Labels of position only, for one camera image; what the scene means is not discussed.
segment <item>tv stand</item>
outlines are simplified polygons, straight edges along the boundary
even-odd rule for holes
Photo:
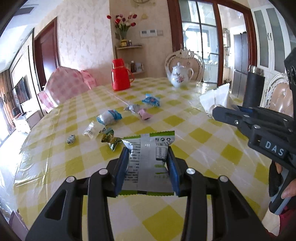
[[[32,128],[41,120],[38,111],[23,113],[18,118],[13,119],[17,131],[30,133]]]

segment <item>flower vase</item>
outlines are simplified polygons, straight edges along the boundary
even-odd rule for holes
[[[121,37],[120,46],[121,47],[127,47],[127,45],[128,45],[128,41],[126,40],[126,34],[127,34],[127,31],[120,31],[120,37]]]

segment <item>flower bouquet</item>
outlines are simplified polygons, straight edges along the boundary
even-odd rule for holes
[[[136,25],[135,22],[130,23],[133,19],[137,18],[137,14],[130,13],[128,18],[126,19],[122,14],[116,15],[115,17],[115,27],[119,30],[121,37],[121,47],[127,46],[126,34],[130,27],[134,27]]]

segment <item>teapot handle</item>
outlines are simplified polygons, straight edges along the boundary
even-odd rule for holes
[[[194,75],[194,71],[193,71],[192,68],[188,69],[188,70],[187,70],[187,73],[188,73],[188,71],[190,71],[190,70],[192,71],[192,75],[191,75],[191,77],[189,78],[189,82],[190,82],[190,80],[192,79],[192,77],[193,77],[193,75]]]
[[[133,80],[130,80],[130,82],[132,83],[135,80],[135,77],[134,77],[133,73],[128,68],[126,68],[126,69],[131,74],[131,77],[133,78]]]

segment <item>pink candy wrapper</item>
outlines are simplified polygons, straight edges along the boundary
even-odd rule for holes
[[[141,116],[143,121],[148,120],[152,117],[152,115],[147,113],[144,109],[139,110],[138,114]]]

